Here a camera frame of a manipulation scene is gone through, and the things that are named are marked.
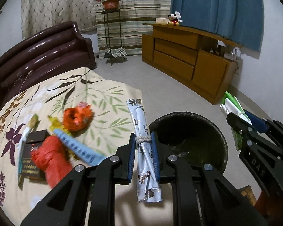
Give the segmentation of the green white wipes pack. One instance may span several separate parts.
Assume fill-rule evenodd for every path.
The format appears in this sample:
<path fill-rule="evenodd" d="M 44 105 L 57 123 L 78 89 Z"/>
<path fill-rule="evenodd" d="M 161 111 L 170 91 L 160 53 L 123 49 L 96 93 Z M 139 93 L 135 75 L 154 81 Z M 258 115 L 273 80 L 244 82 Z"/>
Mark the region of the green white wipes pack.
<path fill-rule="evenodd" d="M 235 96 L 232 96 L 229 92 L 227 91 L 224 92 L 224 96 L 222 98 L 221 105 L 219 107 L 225 117 L 227 117 L 229 113 L 234 113 L 242 120 L 252 125 L 251 120 L 246 115 L 238 99 Z M 235 141 L 236 151 L 240 151 L 242 148 L 242 136 L 239 132 L 236 132 L 233 128 L 231 128 L 231 131 Z"/>

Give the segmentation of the light blue paper tube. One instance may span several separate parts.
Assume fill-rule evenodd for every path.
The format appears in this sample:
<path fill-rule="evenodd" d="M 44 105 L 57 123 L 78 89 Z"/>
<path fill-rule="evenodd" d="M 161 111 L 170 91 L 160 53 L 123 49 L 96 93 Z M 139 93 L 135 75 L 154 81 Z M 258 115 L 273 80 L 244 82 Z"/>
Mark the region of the light blue paper tube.
<path fill-rule="evenodd" d="M 89 166 L 99 165 L 106 159 L 104 155 L 92 150 L 88 146 L 85 146 L 59 129 L 54 129 L 54 134 L 69 150 L 71 150 L 77 157 Z"/>

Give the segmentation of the red plastic bag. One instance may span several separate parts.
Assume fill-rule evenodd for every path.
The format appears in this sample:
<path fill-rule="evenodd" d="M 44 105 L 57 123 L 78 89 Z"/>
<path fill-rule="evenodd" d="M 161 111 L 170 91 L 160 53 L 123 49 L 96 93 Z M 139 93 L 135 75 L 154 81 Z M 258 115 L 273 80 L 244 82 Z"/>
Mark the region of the red plastic bag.
<path fill-rule="evenodd" d="M 71 170 L 66 148 L 57 136 L 48 136 L 42 146 L 32 154 L 32 160 L 45 172 L 50 188 L 54 188 Z"/>

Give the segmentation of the silver foil wrapper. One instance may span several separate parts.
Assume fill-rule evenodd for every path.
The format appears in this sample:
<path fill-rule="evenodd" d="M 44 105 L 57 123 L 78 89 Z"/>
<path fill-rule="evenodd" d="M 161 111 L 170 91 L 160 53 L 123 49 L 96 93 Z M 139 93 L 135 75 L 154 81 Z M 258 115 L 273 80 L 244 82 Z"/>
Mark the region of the silver foil wrapper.
<path fill-rule="evenodd" d="M 162 201 L 161 186 L 158 182 L 158 155 L 152 148 L 152 137 L 148 129 L 142 100 L 127 100 L 127 106 L 135 130 L 137 149 L 137 199 L 139 202 L 154 203 Z"/>

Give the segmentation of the yellow foil wrapper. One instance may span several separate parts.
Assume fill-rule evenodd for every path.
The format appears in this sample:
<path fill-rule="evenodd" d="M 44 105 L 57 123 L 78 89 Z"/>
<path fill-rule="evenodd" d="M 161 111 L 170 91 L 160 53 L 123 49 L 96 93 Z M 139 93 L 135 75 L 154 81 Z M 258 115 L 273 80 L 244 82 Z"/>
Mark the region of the yellow foil wrapper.
<path fill-rule="evenodd" d="M 59 129 L 59 130 L 67 133 L 68 130 L 65 129 L 65 126 L 58 120 L 57 117 L 53 117 L 51 115 L 48 115 L 47 118 L 50 121 L 49 131 L 51 133 L 53 133 L 55 129 Z"/>

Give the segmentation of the orange plastic bag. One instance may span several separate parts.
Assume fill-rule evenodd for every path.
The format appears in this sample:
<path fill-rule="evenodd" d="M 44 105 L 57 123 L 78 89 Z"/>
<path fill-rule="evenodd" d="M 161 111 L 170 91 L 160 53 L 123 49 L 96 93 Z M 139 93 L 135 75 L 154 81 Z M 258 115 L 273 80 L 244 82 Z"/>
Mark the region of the orange plastic bag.
<path fill-rule="evenodd" d="M 63 125 L 68 131 L 76 132 L 86 128 L 93 119 L 91 105 L 80 102 L 63 113 Z"/>

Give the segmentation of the white teal toothpaste box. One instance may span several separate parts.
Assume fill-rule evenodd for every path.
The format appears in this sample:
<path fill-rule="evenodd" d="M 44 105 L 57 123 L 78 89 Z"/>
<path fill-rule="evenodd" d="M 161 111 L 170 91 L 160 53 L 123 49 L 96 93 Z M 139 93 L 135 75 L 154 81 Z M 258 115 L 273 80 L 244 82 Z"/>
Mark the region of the white teal toothpaste box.
<path fill-rule="evenodd" d="M 23 150 L 24 150 L 24 145 L 25 142 L 27 140 L 27 136 L 30 133 L 31 128 L 30 127 L 26 127 L 22 133 L 22 136 L 20 138 L 19 141 L 19 145 L 18 145 L 18 170 L 17 170 L 17 174 L 18 174 L 18 178 L 20 178 L 20 174 L 21 174 L 21 164 L 22 164 L 22 156 L 23 156 Z"/>

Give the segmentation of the floral beige tablecloth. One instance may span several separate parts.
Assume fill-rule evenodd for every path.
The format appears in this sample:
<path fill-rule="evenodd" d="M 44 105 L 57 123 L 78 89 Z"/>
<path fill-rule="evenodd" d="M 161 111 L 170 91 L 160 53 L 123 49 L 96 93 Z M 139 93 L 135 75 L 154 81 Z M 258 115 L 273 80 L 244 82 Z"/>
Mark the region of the floral beige tablecloth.
<path fill-rule="evenodd" d="M 32 165 L 25 168 L 27 177 L 19 172 L 25 134 L 60 129 L 109 157 L 134 132 L 127 100 L 141 96 L 140 90 L 86 67 L 17 91 L 0 111 L 0 209 L 8 222 L 20 225 L 51 189 Z"/>

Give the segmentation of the blue curtain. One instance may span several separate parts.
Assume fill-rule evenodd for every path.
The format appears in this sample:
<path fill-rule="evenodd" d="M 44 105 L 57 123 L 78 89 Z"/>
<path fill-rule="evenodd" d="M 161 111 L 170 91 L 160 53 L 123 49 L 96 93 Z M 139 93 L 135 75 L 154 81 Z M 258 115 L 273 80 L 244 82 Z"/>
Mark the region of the blue curtain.
<path fill-rule="evenodd" d="M 261 48 L 263 0 L 171 0 L 182 25 L 217 34 L 251 50 Z"/>

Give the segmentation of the Mickey Mouse plush toy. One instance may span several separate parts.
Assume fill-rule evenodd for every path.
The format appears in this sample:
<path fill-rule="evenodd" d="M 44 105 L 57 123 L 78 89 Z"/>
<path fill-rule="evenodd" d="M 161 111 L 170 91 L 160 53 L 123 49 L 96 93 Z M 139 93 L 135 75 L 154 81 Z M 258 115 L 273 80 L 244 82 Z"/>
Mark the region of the Mickey Mouse plush toy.
<path fill-rule="evenodd" d="M 179 26 L 180 25 L 180 18 L 178 18 L 175 13 L 169 14 L 168 19 L 169 21 L 167 25 L 169 26 Z"/>

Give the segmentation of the small cardboard box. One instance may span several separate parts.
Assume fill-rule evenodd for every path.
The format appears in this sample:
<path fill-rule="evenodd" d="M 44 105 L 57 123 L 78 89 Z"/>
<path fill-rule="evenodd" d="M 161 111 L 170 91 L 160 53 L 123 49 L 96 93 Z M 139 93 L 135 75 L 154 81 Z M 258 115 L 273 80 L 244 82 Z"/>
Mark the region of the small cardboard box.
<path fill-rule="evenodd" d="M 162 24 L 162 25 L 168 25 L 169 19 L 168 18 L 156 18 L 155 23 Z"/>

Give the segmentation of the checkered cloth on stand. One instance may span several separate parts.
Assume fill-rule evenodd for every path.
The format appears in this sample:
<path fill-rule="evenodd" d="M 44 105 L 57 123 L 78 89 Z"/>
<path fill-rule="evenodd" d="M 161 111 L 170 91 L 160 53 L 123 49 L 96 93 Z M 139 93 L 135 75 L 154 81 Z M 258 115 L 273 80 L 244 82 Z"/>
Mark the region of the checkered cloth on stand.
<path fill-rule="evenodd" d="M 105 58 L 118 58 L 118 57 L 125 57 L 127 55 L 127 53 L 125 52 L 125 49 L 123 47 L 119 47 L 119 48 L 107 48 L 105 50 L 105 54 L 104 57 Z"/>

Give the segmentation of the dark brown leather sofa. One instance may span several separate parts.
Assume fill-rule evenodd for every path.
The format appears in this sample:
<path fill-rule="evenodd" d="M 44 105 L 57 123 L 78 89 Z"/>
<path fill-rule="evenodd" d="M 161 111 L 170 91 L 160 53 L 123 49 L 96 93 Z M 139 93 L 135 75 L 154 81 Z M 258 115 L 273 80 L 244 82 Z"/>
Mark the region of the dark brown leather sofa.
<path fill-rule="evenodd" d="M 96 68 L 92 42 L 76 22 L 49 27 L 0 57 L 0 110 L 20 92 L 80 67 Z"/>

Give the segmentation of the striped curtain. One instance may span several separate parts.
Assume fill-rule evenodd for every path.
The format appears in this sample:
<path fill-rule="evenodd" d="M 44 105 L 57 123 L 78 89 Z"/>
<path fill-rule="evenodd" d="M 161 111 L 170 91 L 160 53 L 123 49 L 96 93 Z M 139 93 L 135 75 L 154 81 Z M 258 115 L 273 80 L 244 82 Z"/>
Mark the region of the striped curtain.
<path fill-rule="evenodd" d="M 142 54 L 142 35 L 151 34 L 152 28 L 147 23 L 154 23 L 156 18 L 166 18 L 171 7 L 171 0 L 121 0 L 121 26 L 123 47 L 128 55 Z M 106 49 L 103 25 L 103 6 L 96 8 L 96 30 L 100 54 Z"/>

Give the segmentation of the beige patterned curtain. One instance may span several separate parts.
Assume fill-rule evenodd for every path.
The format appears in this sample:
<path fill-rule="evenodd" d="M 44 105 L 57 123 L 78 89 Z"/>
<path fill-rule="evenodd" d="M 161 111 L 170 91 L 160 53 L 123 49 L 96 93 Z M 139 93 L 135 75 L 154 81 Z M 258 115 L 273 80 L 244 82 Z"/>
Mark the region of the beige patterned curtain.
<path fill-rule="evenodd" d="M 90 32 L 96 28 L 95 6 L 95 0 L 21 0 L 22 38 L 67 21 Z"/>

